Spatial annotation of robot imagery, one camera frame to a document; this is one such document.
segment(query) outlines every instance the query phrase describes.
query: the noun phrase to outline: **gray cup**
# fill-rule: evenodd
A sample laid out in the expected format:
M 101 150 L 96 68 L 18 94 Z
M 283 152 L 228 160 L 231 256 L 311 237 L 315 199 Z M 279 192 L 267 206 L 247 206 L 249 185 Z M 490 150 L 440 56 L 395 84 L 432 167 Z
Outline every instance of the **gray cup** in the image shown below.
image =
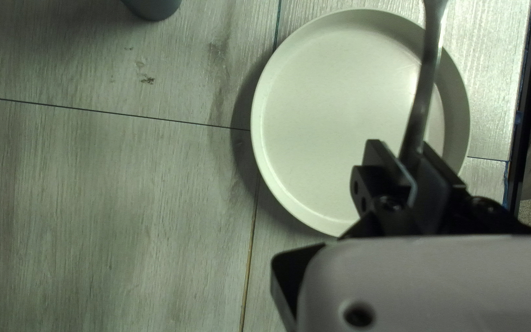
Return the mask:
M 161 21 L 179 8 L 182 0 L 122 0 L 136 16 L 149 21 Z

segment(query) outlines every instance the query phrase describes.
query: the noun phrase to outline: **wooden floor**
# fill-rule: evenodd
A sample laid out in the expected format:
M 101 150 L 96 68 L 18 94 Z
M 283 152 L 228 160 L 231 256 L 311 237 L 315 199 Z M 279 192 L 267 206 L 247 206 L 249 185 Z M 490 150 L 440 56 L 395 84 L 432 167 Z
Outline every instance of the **wooden floor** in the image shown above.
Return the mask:
M 529 0 L 455 0 L 473 132 L 461 177 L 502 200 Z M 261 181 L 248 121 L 275 45 L 321 14 L 420 0 L 0 1 L 0 332 L 282 331 L 276 252 L 331 237 Z

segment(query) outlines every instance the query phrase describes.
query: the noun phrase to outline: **metal spoon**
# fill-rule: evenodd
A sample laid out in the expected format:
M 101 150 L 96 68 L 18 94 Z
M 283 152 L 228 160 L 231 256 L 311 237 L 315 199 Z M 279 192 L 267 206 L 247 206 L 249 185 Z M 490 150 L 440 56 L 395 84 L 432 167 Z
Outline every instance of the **metal spoon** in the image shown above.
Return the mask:
M 431 94 L 434 89 L 435 74 L 442 55 L 444 42 L 444 16 L 448 0 L 424 0 L 425 36 L 423 59 L 413 107 L 401 144 L 399 159 L 407 169 L 415 169 L 423 153 L 423 136 L 427 115 L 430 111 Z

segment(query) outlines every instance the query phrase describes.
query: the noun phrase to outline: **white plate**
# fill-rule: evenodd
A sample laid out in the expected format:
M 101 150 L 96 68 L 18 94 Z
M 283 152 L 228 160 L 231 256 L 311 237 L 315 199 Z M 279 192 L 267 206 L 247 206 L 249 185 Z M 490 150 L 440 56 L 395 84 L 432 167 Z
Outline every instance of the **white plate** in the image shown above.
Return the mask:
M 339 11 L 302 26 L 270 58 L 255 91 L 251 140 L 269 189 L 300 221 L 339 236 L 358 220 L 351 169 L 371 138 L 398 154 L 423 34 L 388 12 Z M 470 115 L 447 52 L 436 82 L 425 140 L 459 171 Z

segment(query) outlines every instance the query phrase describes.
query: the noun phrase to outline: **plate rim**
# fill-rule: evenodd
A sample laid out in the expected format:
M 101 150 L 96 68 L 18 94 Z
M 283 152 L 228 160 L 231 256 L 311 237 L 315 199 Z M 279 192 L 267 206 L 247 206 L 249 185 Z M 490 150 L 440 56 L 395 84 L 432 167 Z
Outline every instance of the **plate rim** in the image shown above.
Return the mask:
M 340 236 L 342 232 L 339 232 L 337 228 L 339 228 L 339 225 L 344 225 L 345 228 L 349 227 L 353 222 L 351 223 L 345 223 L 343 220 L 335 220 L 333 221 L 332 218 L 329 218 L 326 215 L 321 215 L 320 213 L 311 210 L 301 202 L 299 202 L 291 193 L 289 193 L 284 185 L 281 183 L 280 179 L 276 176 L 276 172 L 271 169 L 271 165 L 266 153 L 264 139 L 263 139 L 263 132 L 262 132 L 262 116 L 264 112 L 260 111 L 259 114 L 256 114 L 254 112 L 258 108 L 258 104 L 260 103 L 260 97 L 262 97 L 258 92 L 261 92 L 264 90 L 264 85 L 266 85 L 269 82 L 266 77 L 264 77 L 264 73 L 270 73 L 272 71 L 272 67 L 277 66 L 277 63 L 274 63 L 275 61 L 272 61 L 272 59 L 275 59 L 276 53 L 278 50 L 280 50 L 282 47 L 284 47 L 284 44 L 287 44 L 288 41 L 293 41 L 293 36 L 299 35 L 300 32 L 308 28 L 310 25 L 312 25 L 314 22 L 319 21 L 325 17 L 331 16 L 331 15 L 337 15 L 341 14 L 342 12 L 350 12 L 350 11 L 366 11 L 366 12 L 378 12 L 381 15 L 391 15 L 397 19 L 402 19 L 407 21 L 409 24 L 413 24 L 417 26 L 418 28 L 422 29 L 424 31 L 424 27 L 420 26 L 414 21 L 411 21 L 410 19 L 403 17 L 401 15 L 398 15 L 393 12 L 385 11 L 385 10 L 378 10 L 373 8 L 347 8 L 342 10 L 336 10 L 329 12 L 327 14 L 321 15 L 319 17 L 316 17 L 314 19 L 311 19 L 309 22 L 306 22 L 301 27 L 299 27 L 297 30 L 292 32 L 280 45 L 276 48 L 274 53 L 270 56 L 268 59 L 268 62 L 264 66 L 260 78 L 257 82 L 257 85 L 255 87 L 255 93 L 253 96 L 253 101 L 251 104 L 251 116 L 250 116 L 250 134 L 251 134 L 251 146 L 253 149 L 253 153 L 255 156 L 255 161 L 257 163 L 257 167 L 260 171 L 260 174 L 262 175 L 262 178 L 267 185 L 268 189 L 272 192 L 276 200 L 295 218 L 297 218 L 300 222 L 306 224 L 307 226 L 318 230 L 322 233 L 331 235 L 331 236 Z M 455 73 L 458 75 L 457 79 L 460 80 L 462 84 L 461 92 L 463 93 L 462 98 L 465 102 L 465 109 L 467 110 L 467 117 L 468 121 L 466 123 L 466 148 L 464 151 L 464 157 L 463 160 L 460 162 L 460 165 L 458 167 L 458 172 L 462 169 L 462 164 L 464 163 L 464 160 L 468 157 L 468 150 L 470 148 L 470 141 L 471 141 L 471 119 L 470 119 L 470 105 L 468 101 L 468 92 L 466 90 L 466 84 L 464 83 L 464 79 L 461 75 L 461 72 L 459 71 L 458 67 L 456 66 L 454 59 L 450 56 L 448 51 L 443 48 L 442 50 L 442 59 L 447 59 L 453 64 Z M 440 88 L 443 84 L 439 85 L 440 80 L 436 80 L 436 86 Z M 313 220 L 313 216 L 318 216 L 320 220 Z

